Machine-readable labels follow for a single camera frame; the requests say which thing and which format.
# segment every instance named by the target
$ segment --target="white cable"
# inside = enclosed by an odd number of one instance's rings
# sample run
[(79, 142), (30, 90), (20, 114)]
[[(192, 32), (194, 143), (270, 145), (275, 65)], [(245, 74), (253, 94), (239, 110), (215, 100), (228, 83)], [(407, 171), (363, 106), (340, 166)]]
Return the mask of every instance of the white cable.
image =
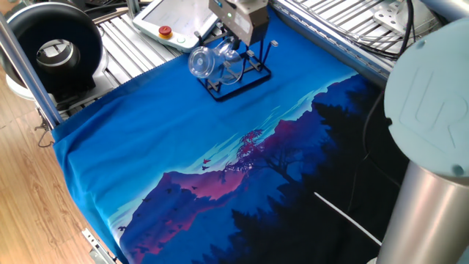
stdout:
[(352, 224), (354, 224), (358, 229), (360, 229), (362, 232), (365, 233), (365, 235), (368, 235), (376, 244), (382, 245), (381, 241), (379, 241), (377, 238), (375, 238), (368, 230), (364, 229), (359, 223), (357, 223), (355, 220), (350, 218), (346, 213), (342, 212), (340, 209), (338, 209), (335, 205), (333, 205), (331, 202), (327, 201), (324, 197), (320, 196), (318, 193), (314, 193), (319, 199), (321, 199), (323, 202), (325, 202), (327, 205), (332, 207), (334, 210), (336, 210), (338, 213), (340, 213), (343, 217), (345, 217), (348, 221), (350, 221)]

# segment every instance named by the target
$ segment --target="wooden floor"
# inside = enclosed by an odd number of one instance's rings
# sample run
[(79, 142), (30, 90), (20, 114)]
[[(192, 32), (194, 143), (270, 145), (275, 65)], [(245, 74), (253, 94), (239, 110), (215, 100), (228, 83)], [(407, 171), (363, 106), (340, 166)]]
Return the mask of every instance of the wooden floor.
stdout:
[[(94, 263), (81, 235), (90, 226), (73, 203), (34, 103), (5, 84), (0, 69), (0, 263)], [(52, 140), (50, 134), (44, 142)]]

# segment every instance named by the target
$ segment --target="ur logo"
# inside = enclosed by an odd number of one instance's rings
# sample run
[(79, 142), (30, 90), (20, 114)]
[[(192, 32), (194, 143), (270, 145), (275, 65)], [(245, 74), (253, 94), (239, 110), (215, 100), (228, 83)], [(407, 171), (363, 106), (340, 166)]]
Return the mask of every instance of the ur logo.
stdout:
[(448, 85), (451, 82), (438, 74), (445, 75), (423, 68), (416, 71), (399, 120), (444, 153), (459, 152), (469, 147), (469, 83)]

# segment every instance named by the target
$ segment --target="robotic end effector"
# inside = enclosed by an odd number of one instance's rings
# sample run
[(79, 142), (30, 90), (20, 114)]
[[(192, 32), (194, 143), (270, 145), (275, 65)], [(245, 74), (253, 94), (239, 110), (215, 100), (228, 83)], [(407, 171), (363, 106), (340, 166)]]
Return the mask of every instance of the robotic end effector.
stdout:
[(269, 25), (267, 0), (209, 0), (209, 8), (247, 46), (263, 40)]

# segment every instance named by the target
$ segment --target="black round device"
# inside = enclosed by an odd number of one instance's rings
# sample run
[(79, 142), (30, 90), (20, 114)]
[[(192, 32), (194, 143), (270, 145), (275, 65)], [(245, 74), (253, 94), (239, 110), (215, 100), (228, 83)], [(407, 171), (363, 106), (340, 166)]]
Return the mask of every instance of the black round device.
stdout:
[[(15, 13), (8, 24), (45, 90), (56, 100), (95, 86), (92, 75), (100, 63), (103, 43), (83, 11), (63, 3), (34, 4)], [(25, 86), (3, 51), (0, 63), (12, 80)]]

